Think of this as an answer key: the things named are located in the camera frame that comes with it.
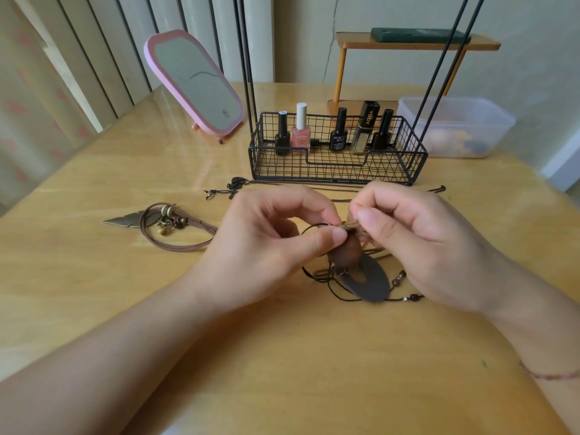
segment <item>wire basket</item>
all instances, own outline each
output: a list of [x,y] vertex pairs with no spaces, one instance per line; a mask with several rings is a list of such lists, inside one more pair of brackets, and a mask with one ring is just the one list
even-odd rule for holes
[[[288,113],[288,129],[296,123],[296,114]],[[335,129],[336,116],[308,114],[311,147],[275,148],[274,138],[278,133],[278,113],[263,112],[257,123],[256,132],[248,153],[254,180],[265,182],[331,182],[367,183],[372,180],[397,182],[412,185],[427,160],[427,151],[421,145],[407,120],[393,116],[390,131],[392,148],[386,151],[371,149],[371,137],[363,154],[350,152],[354,130],[359,116],[346,117],[348,138],[342,151],[328,149],[330,132]],[[381,124],[378,117],[375,131]]]

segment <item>beaded bracelet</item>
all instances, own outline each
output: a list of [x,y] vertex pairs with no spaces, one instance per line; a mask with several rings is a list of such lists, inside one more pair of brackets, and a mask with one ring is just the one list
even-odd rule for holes
[[533,378],[538,380],[570,380],[580,378],[580,369],[577,369],[574,372],[569,372],[566,374],[538,374],[530,371],[522,361],[520,361],[520,366],[525,373],[531,375]]

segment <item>plastic container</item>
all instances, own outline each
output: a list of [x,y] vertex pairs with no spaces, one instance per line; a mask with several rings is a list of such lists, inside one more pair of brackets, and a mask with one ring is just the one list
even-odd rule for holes
[[[397,114],[413,125],[422,97],[403,97]],[[435,97],[425,103],[415,127],[421,138]],[[442,97],[423,139],[429,155],[435,157],[485,157],[516,123],[510,113],[483,98]]]

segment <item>curtain with pink hearts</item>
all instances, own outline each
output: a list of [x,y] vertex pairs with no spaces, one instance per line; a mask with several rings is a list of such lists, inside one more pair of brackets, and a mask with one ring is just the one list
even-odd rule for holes
[[0,0],[0,216],[96,135],[13,0]]

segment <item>person's right hand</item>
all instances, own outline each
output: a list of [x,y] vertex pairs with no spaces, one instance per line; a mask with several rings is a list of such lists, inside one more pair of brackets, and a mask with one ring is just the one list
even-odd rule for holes
[[434,301],[489,313],[510,295],[503,282],[515,263],[436,194],[372,182],[352,200],[349,217]]

